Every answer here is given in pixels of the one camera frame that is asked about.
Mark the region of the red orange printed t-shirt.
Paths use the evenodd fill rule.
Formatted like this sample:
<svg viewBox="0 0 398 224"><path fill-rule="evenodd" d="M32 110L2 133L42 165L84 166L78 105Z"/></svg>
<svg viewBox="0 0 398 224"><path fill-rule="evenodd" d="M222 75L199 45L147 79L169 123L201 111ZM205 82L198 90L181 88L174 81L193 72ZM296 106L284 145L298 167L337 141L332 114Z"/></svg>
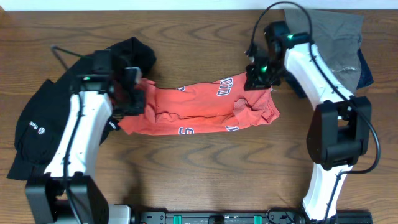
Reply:
<svg viewBox="0 0 398 224"><path fill-rule="evenodd" d="M271 90L244 90L246 74L212 83L197 83L176 89L159 88L143 79L144 113L126 116L118 123L127 134L152 136L231 132L268 125L280 113Z"/></svg>

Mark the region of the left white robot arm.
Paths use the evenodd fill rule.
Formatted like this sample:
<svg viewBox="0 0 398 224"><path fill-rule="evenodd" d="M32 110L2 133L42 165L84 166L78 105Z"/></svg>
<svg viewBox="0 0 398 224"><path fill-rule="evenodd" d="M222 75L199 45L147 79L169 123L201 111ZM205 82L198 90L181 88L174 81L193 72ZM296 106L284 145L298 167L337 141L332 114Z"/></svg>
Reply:
<svg viewBox="0 0 398 224"><path fill-rule="evenodd" d="M129 87L121 97L138 96L142 72L126 67L120 75L110 69L77 75L71 86L70 111L62 139L43 175L25 186L36 223L134 223L128 205L110 204L94 181L101 137L113 113L111 97Z"/></svg>

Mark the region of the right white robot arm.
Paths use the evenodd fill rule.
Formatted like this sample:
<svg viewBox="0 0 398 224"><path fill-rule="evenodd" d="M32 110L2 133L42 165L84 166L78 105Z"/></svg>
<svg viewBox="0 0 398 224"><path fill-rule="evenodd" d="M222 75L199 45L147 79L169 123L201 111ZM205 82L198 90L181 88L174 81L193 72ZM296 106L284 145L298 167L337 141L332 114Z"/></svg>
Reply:
<svg viewBox="0 0 398 224"><path fill-rule="evenodd" d="M370 220L368 213L339 214L336 203L347 175L366 174L374 169L354 170L368 150L371 103L355 97L333 75L310 34L264 34L268 49L250 42L246 55L246 90L279 85L282 75L292 75L312 105L313 116L307 134L308 154L313 171L302 200L300 223L359 223Z"/></svg>

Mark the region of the grey folded t-shirt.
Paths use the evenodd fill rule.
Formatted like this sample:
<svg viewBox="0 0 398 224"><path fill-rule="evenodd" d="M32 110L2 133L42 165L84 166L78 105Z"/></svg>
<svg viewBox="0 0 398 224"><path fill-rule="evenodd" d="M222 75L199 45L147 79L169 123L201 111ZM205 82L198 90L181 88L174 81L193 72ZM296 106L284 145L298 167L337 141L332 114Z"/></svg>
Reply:
<svg viewBox="0 0 398 224"><path fill-rule="evenodd" d="M334 76L355 93L361 74L358 50L364 17L356 14L309 10L313 40Z"/></svg>

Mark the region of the black garment with white logo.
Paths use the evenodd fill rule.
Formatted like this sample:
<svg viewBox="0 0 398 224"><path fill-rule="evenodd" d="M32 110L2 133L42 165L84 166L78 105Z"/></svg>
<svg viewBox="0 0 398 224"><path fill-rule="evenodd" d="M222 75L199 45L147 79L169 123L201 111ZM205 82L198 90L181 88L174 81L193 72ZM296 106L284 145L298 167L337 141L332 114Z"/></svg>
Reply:
<svg viewBox="0 0 398 224"><path fill-rule="evenodd" d="M116 59L123 57L132 67L148 74L156 62L155 52L131 37L110 49ZM93 66L88 58L79 59L55 83L43 82L28 101L16 123L14 147L17 151L8 179L29 180L42 175L55 155L70 111L70 84L75 75L87 74Z"/></svg>

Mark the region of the navy blue folded garment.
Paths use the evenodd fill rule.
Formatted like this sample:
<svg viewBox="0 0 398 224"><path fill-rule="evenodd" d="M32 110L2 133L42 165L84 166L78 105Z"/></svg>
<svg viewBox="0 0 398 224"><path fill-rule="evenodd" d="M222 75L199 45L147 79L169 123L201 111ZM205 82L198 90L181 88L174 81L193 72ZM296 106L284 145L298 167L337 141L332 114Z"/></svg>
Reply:
<svg viewBox="0 0 398 224"><path fill-rule="evenodd" d="M370 68L364 58L364 55L361 49L358 50L358 58L361 64L361 73L359 76L358 84L356 89L365 88L374 83L373 75L370 71ZM297 94L299 98L306 98L306 94L304 93L302 87L299 85L298 81L293 77L293 75L288 74L284 76L285 81L289 84L289 86L293 89L293 91Z"/></svg>

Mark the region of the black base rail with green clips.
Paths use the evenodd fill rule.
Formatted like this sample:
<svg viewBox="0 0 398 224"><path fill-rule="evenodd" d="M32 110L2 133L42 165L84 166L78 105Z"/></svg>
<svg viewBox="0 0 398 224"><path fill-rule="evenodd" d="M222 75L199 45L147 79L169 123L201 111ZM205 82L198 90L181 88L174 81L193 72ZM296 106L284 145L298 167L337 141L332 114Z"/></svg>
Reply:
<svg viewBox="0 0 398 224"><path fill-rule="evenodd" d="M304 224L324 223L309 220L301 212L271 210L265 213L169 213L142 212L136 223L144 224ZM338 212L325 223L372 224L369 212Z"/></svg>

